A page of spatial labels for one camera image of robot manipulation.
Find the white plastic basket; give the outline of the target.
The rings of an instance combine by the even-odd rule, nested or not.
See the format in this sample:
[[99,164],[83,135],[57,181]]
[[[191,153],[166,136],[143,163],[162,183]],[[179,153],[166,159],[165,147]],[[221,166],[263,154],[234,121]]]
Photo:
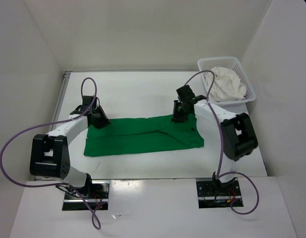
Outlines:
[[250,80],[236,57],[214,57],[198,60],[198,68],[200,71],[205,71],[201,74],[201,79],[205,89],[209,89],[212,82],[212,74],[209,72],[213,67],[224,67],[233,70],[240,78],[241,82],[245,84],[247,93],[242,100],[228,101],[228,102],[214,102],[218,105],[237,105],[247,102],[252,102],[256,99],[256,93],[250,83]]

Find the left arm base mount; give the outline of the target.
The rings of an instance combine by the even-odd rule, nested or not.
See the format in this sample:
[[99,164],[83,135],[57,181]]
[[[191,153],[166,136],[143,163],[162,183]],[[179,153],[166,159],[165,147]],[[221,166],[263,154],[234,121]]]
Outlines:
[[[109,180],[93,180],[92,192],[87,195],[82,189],[78,189],[85,198],[91,209],[99,206],[99,210],[108,210]],[[80,196],[71,188],[61,186],[59,190],[64,192],[62,211],[83,211],[88,210]]]

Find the white t shirt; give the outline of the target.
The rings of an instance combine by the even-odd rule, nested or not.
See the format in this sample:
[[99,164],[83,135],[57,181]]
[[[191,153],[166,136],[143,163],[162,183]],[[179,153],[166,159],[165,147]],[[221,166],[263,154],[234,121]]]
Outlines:
[[209,94],[212,102],[228,102],[245,98],[247,88],[233,70],[213,67],[211,71],[215,75],[215,81]]

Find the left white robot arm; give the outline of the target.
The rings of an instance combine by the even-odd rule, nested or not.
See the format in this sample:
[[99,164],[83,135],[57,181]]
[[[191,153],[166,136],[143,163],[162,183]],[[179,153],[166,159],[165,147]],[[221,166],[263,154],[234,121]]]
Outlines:
[[101,106],[93,106],[85,116],[81,116],[80,109],[85,107],[78,106],[70,114],[68,122],[47,134],[37,134],[33,138],[30,174],[58,179],[68,184],[68,193],[77,193],[82,198],[88,198],[95,190],[91,176],[71,166],[68,146],[88,127],[101,129],[109,125],[110,121]]

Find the green t shirt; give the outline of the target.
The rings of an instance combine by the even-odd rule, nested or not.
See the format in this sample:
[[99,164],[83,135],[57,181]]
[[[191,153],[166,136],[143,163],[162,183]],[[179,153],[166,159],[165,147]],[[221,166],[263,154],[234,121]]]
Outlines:
[[198,132],[197,119],[175,123],[172,115],[152,118],[112,119],[102,129],[90,126],[84,156],[101,157],[201,148],[204,139]]

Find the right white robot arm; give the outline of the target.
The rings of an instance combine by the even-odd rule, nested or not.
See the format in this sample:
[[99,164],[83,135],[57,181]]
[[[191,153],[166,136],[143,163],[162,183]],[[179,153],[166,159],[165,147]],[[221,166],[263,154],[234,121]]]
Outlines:
[[211,187],[215,194],[223,195],[236,179],[239,160],[250,155],[258,146],[250,117],[246,113],[236,114],[209,102],[175,100],[171,121],[183,123],[189,115],[218,126],[220,156],[218,169],[212,175]]

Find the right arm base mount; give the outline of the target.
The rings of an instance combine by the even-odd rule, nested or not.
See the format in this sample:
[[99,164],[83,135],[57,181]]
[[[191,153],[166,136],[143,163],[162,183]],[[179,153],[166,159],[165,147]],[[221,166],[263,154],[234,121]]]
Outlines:
[[210,178],[196,180],[199,208],[243,207],[241,190],[237,180],[220,192],[216,192]]

